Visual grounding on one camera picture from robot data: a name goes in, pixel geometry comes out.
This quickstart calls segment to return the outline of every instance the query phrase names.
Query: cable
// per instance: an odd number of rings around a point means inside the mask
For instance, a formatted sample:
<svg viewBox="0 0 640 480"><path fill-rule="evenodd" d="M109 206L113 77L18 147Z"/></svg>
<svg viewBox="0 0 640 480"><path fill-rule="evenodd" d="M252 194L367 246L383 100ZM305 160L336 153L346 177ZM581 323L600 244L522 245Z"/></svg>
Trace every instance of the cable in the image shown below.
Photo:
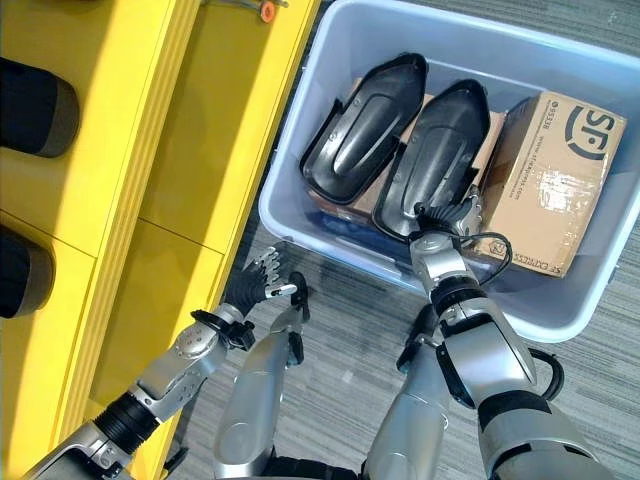
<svg viewBox="0 0 640 480"><path fill-rule="evenodd" d="M511 242L507 239L507 237L497 232L483 232L468 236L458 236L458 239L461 243L472 242L480 238L496 238L500 240L505 246L505 254L504 257L502 257L500 266L496 269L495 272L493 272L491 275L480 282L480 286L484 286L498 278L502 274L502 272L504 272L507 267L511 265L511 261L513 260L513 249L511 248Z"/></svg>
<svg viewBox="0 0 640 480"><path fill-rule="evenodd" d="M538 350L537 348L529 348L529 352L531 353L531 356L533 358L542 360L544 363L551 367L551 381L549 382L549 386L547 387L547 389L541 395L542 398L550 402L551 400L556 398L562 390L562 387L564 385L564 368L562 368L562 364L560 364L555 355L543 352L542 350Z"/></svg>

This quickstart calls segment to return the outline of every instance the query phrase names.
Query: black plastic shoe insert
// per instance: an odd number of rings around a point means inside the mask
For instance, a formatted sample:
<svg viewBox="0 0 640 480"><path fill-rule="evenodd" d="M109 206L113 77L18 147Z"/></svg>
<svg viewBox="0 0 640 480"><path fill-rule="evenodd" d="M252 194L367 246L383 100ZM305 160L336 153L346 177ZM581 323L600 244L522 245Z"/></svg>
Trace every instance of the black plastic shoe insert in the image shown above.
<svg viewBox="0 0 640 480"><path fill-rule="evenodd" d="M300 162L313 190L346 204L373 182L420 111L427 72L422 55L405 54L371 70L346 105L336 100Z"/></svg>
<svg viewBox="0 0 640 480"><path fill-rule="evenodd" d="M475 80L453 84L422 110L399 152L373 211L375 225L407 241L418 230L414 206L458 204L476 170L473 159L489 131L489 107Z"/></svg>

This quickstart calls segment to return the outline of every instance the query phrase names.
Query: yellow shelf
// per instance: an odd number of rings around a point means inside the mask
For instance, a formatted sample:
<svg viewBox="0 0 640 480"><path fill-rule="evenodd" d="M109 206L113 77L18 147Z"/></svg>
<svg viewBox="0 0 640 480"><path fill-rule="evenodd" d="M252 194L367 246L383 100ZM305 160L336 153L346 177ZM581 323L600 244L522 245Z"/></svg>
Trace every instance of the yellow shelf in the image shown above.
<svg viewBox="0 0 640 480"><path fill-rule="evenodd" d="M2 321L3 478L17 478L48 452L95 259L0 212L0 221L47 248L56 263L46 308Z"/></svg>
<svg viewBox="0 0 640 480"><path fill-rule="evenodd" d="M3 323L7 478L222 294L319 0L290 2L270 25L199 4L0 5L1 54L69 81L82 115L59 158L0 149L0 221L49 246L57 268L44 308ZM137 453L136 478L159 477L177 418Z"/></svg>
<svg viewBox="0 0 640 480"><path fill-rule="evenodd" d="M318 4L290 2L271 25L214 2L199 10L140 211L145 232L136 230L103 344L94 407L122 393L192 322L191 310L220 300ZM166 250L175 251L173 264ZM131 363L120 357L130 349ZM137 452L135 478L159 478L177 421Z"/></svg>
<svg viewBox="0 0 640 480"><path fill-rule="evenodd" d="M192 322L189 313L206 301L221 260L213 250L138 221L93 381L92 403L111 403L152 358L165 352ZM135 478L153 478L176 425L177 418L162 425L138 450Z"/></svg>
<svg viewBox="0 0 640 480"><path fill-rule="evenodd" d="M2 221L14 218L21 231L65 245L90 262L88 272L76 272L66 309L64 302L52 303L52 296L34 317L54 317L52 324L64 325L64 341L51 343L58 338L48 334L52 327L30 318L15 322L32 322L31 329L20 330L18 323L3 328L5 370L20 368L8 363L11 358L31 366L22 368L30 373L14 379L17 384L3 376L3 391L10 386L20 399L14 411L2 407L2 464L9 478L24 473L32 458L43 456L82 420L198 6L199 0L7 0L0 6L2 56L69 81L81 108L78 136L63 156L44 159L0 149ZM56 388L40 389L42 369ZM55 404L50 421L37 429L29 428L33 409L22 406L36 392L33 401Z"/></svg>

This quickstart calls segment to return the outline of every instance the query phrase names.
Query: cardboard box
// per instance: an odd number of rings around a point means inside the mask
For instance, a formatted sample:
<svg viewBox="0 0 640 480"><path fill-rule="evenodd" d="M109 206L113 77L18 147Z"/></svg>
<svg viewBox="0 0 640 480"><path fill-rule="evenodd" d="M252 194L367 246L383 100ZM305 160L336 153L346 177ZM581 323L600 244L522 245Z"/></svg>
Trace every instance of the cardboard box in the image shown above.
<svg viewBox="0 0 640 480"><path fill-rule="evenodd" d="M512 109L481 186L483 228L513 247L513 263L563 277L598 201L626 120L545 92ZM502 258L504 246L476 249Z"/></svg>
<svg viewBox="0 0 640 480"><path fill-rule="evenodd" d="M433 95L425 94L423 108L431 99L433 99ZM500 136L500 130L504 123L505 116L505 113L490 112L489 114L489 132L487 132L487 137L482 143L480 150L478 150L472 164L472 167L478 170L478 174L473 181L473 184L476 186L480 185L480 181L484 175L487 165L489 164L491 153L493 152L493 148ZM409 141L416 120L417 116L402 133L402 136L400 137L401 143L406 144ZM385 167L367 190L347 205L336 205L326 198L321 197L313 190L310 190L309 194L318 207L325 213L359 225L373 225L371 221L371 212L375 208L380 192L382 191L382 187L387 181L389 171L391 170L391 163L392 162L389 162L389 165Z"/></svg>

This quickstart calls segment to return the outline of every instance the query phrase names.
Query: gray plastic bin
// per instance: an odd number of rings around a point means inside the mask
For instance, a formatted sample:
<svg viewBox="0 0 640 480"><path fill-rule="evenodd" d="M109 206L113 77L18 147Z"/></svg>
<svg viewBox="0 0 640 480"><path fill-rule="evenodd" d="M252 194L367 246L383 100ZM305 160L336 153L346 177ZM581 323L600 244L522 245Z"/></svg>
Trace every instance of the gray plastic bin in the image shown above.
<svg viewBox="0 0 640 480"><path fill-rule="evenodd" d="M587 234L563 279L510 269L490 294L524 337L560 342L587 325L640 210L640 59L543 33L388 0L334 3L314 39L266 184L260 216L274 235L422 291L406 247L319 212L298 169L336 97L403 52L430 64L427 90L476 78L492 110L554 90L627 117Z"/></svg>

